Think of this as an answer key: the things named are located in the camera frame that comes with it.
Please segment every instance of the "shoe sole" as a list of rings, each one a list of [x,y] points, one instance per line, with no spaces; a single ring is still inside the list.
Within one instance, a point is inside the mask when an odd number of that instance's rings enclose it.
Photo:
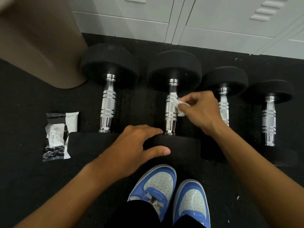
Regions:
[[[176,191],[176,194],[175,194],[175,197],[174,197],[174,202],[173,202],[173,222],[175,220],[175,211],[176,211],[176,206],[177,206],[177,201],[179,199],[179,196],[180,196],[180,192],[181,190],[183,189],[184,185],[188,182],[195,182],[195,183],[198,183],[200,185],[200,187],[202,188],[203,192],[204,192],[204,195],[205,195],[205,203],[206,203],[206,207],[207,207],[207,210],[208,210],[208,214],[209,214],[209,207],[208,207],[208,202],[207,202],[207,196],[206,196],[206,193],[205,193],[205,190],[202,186],[202,184],[199,182],[199,181],[196,181],[194,179],[186,179],[184,181],[181,182],[181,184],[179,185],[179,187],[177,188],[177,191]]]
[[[128,200],[133,192],[133,190],[138,186],[138,184],[146,177],[148,176],[151,172],[153,172],[154,170],[160,168],[160,167],[169,167],[170,169],[172,169],[174,171],[175,174],[175,179],[176,179],[176,171],[172,166],[166,165],[166,164],[160,164],[157,166],[152,167],[151,169],[149,169],[143,176],[141,176],[141,178],[138,180],[138,182],[136,183],[136,185],[134,186],[134,188],[132,189],[131,193],[129,194]]]

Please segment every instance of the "person's right arm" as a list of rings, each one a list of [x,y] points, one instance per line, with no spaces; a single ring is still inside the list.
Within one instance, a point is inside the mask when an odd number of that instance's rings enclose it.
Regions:
[[[211,91],[190,93],[178,107],[211,136],[272,227],[304,227],[304,188],[276,168],[222,120]]]

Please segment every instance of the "hand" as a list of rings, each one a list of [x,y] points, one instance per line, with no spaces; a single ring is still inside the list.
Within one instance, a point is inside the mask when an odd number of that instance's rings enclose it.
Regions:
[[[191,105],[179,104],[178,108],[205,134],[211,136],[216,126],[225,124],[212,91],[193,92],[182,97],[180,101]]]
[[[148,160],[171,153],[165,146],[155,146],[143,150],[143,143],[163,131],[148,125],[127,126],[116,141],[98,158],[93,160],[95,172],[106,171],[113,182],[134,173]]]

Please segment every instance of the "pant leg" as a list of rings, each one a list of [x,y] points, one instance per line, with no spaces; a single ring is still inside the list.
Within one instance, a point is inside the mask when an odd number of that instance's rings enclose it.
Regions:
[[[192,218],[189,215],[184,215],[180,217],[176,223],[174,223],[173,228],[206,228],[203,226],[200,222],[196,221],[194,218]]]
[[[132,200],[120,205],[104,227],[159,227],[160,224],[158,215],[150,203]]]

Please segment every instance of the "sneaker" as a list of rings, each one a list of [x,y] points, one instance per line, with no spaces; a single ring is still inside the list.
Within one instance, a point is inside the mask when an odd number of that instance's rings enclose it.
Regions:
[[[169,165],[158,165],[148,170],[136,183],[128,201],[144,200],[149,202],[158,214],[160,221],[171,201],[176,185],[176,172]]]
[[[173,203],[173,224],[183,215],[189,215],[210,228],[209,208],[202,185],[193,179],[183,181],[176,192]]]

